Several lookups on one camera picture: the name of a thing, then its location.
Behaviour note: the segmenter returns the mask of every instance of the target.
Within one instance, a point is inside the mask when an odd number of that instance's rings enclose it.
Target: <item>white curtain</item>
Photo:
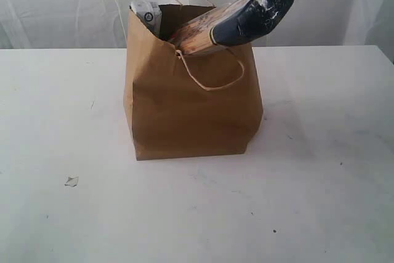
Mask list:
[[[0,48],[125,47],[130,1],[0,0]],[[393,17],[393,0],[295,0],[278,27],[255,44],[377,44],[393,60]]]

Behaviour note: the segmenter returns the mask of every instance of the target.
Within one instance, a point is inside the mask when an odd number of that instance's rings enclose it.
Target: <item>brown paper bag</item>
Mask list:
[[[161,39],[211,9],[160,8]],[[251,45],[180,59],[161,39],[130,11],[124,109],[137,159],[244,153],[263,113]]]

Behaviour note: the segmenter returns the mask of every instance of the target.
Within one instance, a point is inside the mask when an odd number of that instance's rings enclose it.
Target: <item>logo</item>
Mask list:
[[[145,21],[151,22],[151,21],[153,20],[153,15],[152,15],[151,12],[147,12],[147,13],[143,16],[143,18],[145,19]]]

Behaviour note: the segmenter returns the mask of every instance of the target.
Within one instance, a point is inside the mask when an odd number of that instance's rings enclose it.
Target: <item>white table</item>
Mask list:
[[[245,155],[136,162],[124,49],[0,51],[0,262],[393,262],[394,65],[254,53]]]

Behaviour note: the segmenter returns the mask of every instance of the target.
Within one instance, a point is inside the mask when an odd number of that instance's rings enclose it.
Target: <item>white tabletop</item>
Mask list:
[[[393,262],[394,66],[254,53],[245,155],[136,162],[124,49],[0,51],[0,262]]]

